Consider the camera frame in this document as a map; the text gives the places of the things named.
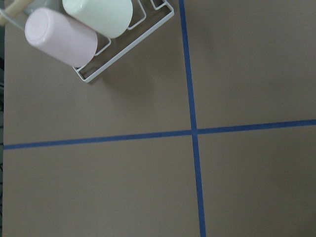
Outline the white cup in rack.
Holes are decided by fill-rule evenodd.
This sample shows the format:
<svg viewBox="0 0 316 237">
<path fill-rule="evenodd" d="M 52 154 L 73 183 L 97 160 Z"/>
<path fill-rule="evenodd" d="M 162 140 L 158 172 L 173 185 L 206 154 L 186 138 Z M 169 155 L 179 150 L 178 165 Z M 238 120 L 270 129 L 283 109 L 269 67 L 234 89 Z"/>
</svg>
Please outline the white cup in rack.
<svg viewBox="0 0 316 237">
<path fill-rule="evenodd" d="M 64 0 L 62 4 L 70 16 L 110 39 L 127 30 L 133 15 L 130 0 Z"/>
</svg>

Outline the pink cup in rack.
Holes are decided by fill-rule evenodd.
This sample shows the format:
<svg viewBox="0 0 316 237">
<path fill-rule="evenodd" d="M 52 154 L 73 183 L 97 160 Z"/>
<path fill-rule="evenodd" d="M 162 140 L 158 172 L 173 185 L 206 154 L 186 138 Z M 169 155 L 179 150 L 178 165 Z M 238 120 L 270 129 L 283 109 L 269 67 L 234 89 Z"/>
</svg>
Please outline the pink cup in rack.
<svg viewBox="0 0 316 237">
<path fill-rule="evenodd" d="M 31 46 L 75 68 L 88 64 L 98 46 L 94 30 L 46 7 L 30 14 L 25 37 Z"/>
</svg>

